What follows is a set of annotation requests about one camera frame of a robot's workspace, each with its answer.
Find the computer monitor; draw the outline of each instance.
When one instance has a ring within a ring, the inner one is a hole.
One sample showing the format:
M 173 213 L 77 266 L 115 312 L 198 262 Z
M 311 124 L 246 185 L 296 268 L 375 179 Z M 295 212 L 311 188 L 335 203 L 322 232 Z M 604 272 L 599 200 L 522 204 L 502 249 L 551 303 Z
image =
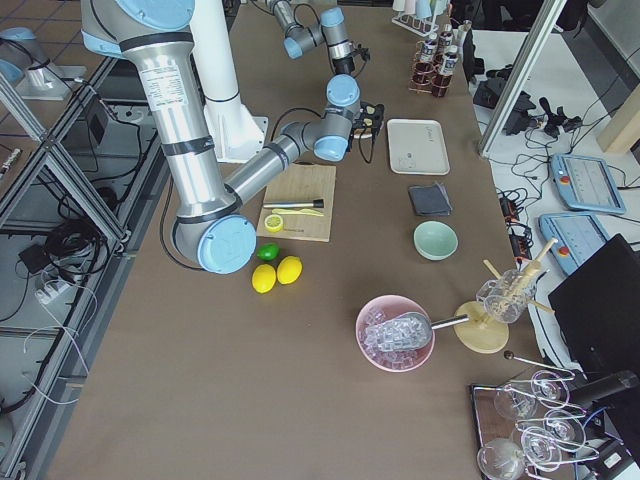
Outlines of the computer monitor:
M 549 295 L 571 357 L 592 382 L 621 370 L 640 376 L 640 257 L 615 235 Z M 640 388 L 603 400 L 640 463 Z

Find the warning label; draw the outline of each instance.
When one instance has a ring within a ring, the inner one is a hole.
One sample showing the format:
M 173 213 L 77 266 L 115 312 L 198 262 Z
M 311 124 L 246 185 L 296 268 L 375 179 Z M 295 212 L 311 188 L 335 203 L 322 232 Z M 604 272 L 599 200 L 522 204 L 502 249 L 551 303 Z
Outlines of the warning label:
M 140 72 L 142 86 L 152 111 L 187 105 L 187 94 L 176 65 Z

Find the wooden cutting board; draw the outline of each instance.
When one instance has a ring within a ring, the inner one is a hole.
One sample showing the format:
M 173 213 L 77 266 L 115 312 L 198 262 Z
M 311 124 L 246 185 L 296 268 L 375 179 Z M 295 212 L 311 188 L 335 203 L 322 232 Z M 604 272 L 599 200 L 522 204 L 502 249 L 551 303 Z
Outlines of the wooden cutting board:
M 322 198 L 324 208 L 315 210 L 323 212 L 324 216 L 282 215 L 284 228 L 271 233 L 265 229 L 264 219 L 272 211 L 263 208 L 257 225 L 258 236 L 328 242 L 335 185 L 336 167 L 333 165 L 291 165 L 267 186 L 263 203 L 312 201 Z

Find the power plug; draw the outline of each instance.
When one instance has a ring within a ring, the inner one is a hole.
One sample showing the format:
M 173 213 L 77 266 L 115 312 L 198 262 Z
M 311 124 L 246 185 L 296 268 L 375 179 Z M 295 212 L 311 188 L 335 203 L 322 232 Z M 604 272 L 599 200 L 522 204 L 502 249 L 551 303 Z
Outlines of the power plug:
M 42 305 L 48 305 L 60 295 L 62 295 L 62 293 L 68 290 L 70 287 L 71 284 L 65 282 L 64 280 L 50 280 L 45 283 L 42 288 L 36 290 L 35 295 L 38 299 L 38 302 L 40 302 Z

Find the mint green bowl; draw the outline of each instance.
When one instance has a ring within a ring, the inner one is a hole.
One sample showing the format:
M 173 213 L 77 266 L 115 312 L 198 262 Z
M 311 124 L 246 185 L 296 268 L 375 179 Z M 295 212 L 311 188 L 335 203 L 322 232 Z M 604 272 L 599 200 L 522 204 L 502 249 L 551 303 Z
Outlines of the mint green bowl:
M 458 248 L 458 237 L 450 226 L 430 221 L 416 227 L 413 244 L 424 258 L 444 260 Z

